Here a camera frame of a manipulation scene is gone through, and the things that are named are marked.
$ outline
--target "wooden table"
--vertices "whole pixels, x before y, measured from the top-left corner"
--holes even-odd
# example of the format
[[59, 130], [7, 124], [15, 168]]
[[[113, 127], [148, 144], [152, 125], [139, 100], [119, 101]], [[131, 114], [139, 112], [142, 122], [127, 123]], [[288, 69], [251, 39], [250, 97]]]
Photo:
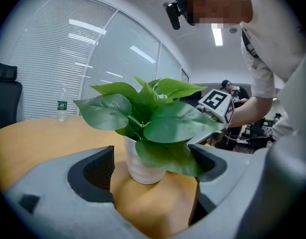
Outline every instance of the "wooden table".
[[111, 193], [118, 212], [150, 238], [187, 228], [197, 183], [167, 172], [154, 185], [134, 181], [128, 172], [123, 137], [88, 126], [82, 117], [32, 119], [0, 129], [0, 189], [4, 191], [35, 165], [82, 150], [114, 145]]

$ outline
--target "black strap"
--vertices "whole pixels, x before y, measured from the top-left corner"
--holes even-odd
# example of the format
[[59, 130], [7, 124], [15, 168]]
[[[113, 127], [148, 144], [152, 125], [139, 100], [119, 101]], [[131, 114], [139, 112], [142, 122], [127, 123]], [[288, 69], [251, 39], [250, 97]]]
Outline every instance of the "black strap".
[[246, 33], [245, 33], [245, 30], [242, 28], [242, 38], [243, 38], [243, 42], [244, 42], [244, 45], [245, 45], [245, 48], [246, 50], [256, 59], [259, 58], [259, 56], [257, 55], [253, 45], [251, 44], [251, 42], [249, 41]]

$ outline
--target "cap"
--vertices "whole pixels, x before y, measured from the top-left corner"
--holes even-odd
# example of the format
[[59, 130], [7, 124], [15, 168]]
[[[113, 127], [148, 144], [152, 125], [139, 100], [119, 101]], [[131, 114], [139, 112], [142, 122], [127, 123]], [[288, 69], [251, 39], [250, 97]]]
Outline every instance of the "cap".
[[221, 84], [221, 89], [224, 89], [226, 86], [228, 86], [228, 85], [230, 85], [230, 84], [231, 84], [230, 81], [224, 80], [224, 81], [222, 82], [222, 84]]

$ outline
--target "white pot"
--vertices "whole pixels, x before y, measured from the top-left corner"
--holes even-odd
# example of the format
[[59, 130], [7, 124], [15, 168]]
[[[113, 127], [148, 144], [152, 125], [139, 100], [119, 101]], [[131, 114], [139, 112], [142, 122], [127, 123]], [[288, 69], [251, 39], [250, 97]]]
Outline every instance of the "white pot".
[[166, 171], [162, 168], [144, 164], [137, 154], [135, 143], [134, 140], [124, 137], [124, 146], [127, 153], [127, 165], [131, 177], [142, 184], [154, 184], [159, 182]]

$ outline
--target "office chair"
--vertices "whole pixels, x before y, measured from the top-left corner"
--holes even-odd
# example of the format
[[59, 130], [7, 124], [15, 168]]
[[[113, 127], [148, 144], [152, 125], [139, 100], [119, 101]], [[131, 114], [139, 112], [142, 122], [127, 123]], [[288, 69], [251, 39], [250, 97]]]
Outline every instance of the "office chair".
[[184, 102], [184, 103], [187, 103], [191, 106], [193, 106], [194, 108], [196, 106], [199, 105], [199, 102], [202, 99], [202, 92], [201, 91], [197, 91], [195, 92], [194, 94], [188, 96], [188, 97], [183, 97], [183, 98], [180, 98], [179, 100], [181, 102]]
[[22, 84], [16, 79], [17, 67], [0, 63], [0, 129], [17, 122]]

